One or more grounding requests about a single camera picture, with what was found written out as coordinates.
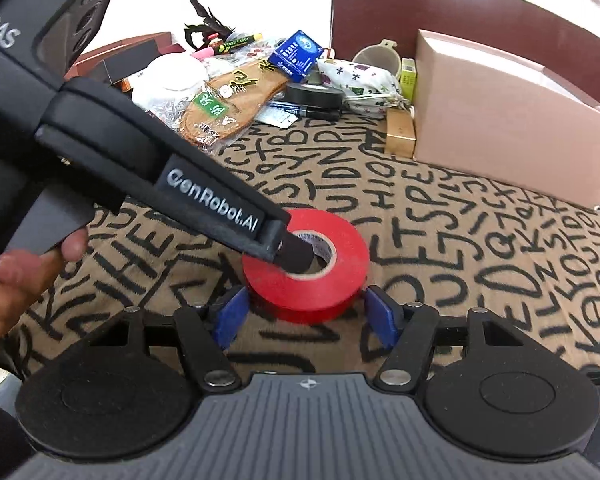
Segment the small blue carton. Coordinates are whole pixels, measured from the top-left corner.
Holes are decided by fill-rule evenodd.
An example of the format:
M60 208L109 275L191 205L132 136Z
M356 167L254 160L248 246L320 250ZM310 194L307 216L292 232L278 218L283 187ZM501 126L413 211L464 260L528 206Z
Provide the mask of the small blue carton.
M315 60L323 51L320 45L298 30L269 56L269 61L287 74L291 81L299 83L309 75Z

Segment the human hand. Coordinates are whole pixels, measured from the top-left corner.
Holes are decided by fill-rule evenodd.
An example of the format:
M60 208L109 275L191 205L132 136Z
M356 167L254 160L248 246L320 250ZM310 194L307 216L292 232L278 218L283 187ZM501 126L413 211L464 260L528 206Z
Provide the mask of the human hand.
M0 256L0 337L53 284L67 262L84 256L87 244L87 229L80 229L65 238L59 249L42 256L22 250Z

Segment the crosshair symbol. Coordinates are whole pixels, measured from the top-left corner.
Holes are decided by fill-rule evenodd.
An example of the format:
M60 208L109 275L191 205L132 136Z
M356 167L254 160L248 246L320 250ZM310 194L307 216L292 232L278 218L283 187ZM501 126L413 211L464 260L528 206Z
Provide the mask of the crosshair symbol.
M303 388L310 390L311 388L315 388L320 383L314 379L303 379L298 384L300 384L300 386Z

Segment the metal screw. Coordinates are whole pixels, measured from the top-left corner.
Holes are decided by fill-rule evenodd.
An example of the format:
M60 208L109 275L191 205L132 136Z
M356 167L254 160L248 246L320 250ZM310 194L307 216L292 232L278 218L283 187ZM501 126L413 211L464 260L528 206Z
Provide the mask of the metal screw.
M392 368L380 374L380 380L389 386L404 386L411 381L411 374L405 370Z
M205 375L205 383L209 386L229 386L235 383L235 376L226 370L212 370Z

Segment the gray ribbed plate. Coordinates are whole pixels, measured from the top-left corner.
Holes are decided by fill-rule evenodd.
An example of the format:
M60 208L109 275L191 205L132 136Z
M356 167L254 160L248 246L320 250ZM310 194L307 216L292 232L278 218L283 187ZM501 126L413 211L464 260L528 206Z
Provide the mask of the gray ribbed plate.
M510 464L440 437L412 399L361 374L254 375L207 397L172 440L140 458L73 464L37 454L11 480L600 480L581 455Z

